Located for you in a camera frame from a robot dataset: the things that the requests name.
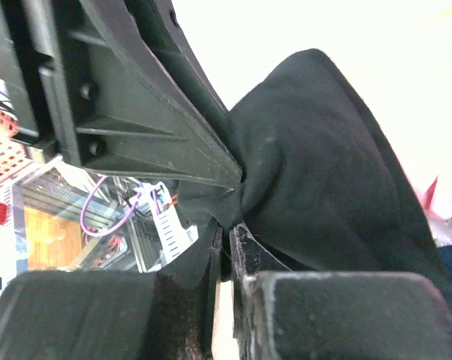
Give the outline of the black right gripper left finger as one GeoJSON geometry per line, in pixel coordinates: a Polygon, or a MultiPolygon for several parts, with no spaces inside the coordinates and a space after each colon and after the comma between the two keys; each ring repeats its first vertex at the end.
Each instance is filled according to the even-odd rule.
{"type": "Polygon", "coordinates": [[[0,359],[210,359],[222,231],[159,271],[31,271],[0,297],[0,359]]]}

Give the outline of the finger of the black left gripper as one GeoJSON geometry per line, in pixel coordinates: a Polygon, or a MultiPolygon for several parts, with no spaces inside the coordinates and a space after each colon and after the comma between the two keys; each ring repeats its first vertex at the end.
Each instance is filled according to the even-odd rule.
{"type": "Polygon", "coordinates": [[[127,1],[140,36],[184,95],[208,120],[224,117],[226,108],[200,66],[168,0],[127,1]]]}
{"type": "Polygon", "coordinates": [[[225,115],[206,119],[143,41],[127,1],[53,1],[51,113],[71,165],[232,188],[225,115]]]}

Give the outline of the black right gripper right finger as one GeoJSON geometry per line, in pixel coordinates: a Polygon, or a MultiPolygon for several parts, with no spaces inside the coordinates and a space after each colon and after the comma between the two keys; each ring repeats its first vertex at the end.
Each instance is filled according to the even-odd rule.
{"type": "Polygon", "coordinates": [[[426,278],[293,271],[246,225],[229,238],[242,359],[452,359],[452,315],[426,278]]]}

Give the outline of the black printed t-shirt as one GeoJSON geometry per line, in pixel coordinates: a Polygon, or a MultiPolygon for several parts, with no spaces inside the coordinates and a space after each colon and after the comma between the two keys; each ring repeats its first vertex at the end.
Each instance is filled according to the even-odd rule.
{"type": "Polygon", "coordinates": [[[297,270],[413,272],[452,312],[452,280],[378,122],[322,51],[296,52],[228,114],[243,177],[229,190],[179,183],[192,220],[244,223],[297,270]]]}

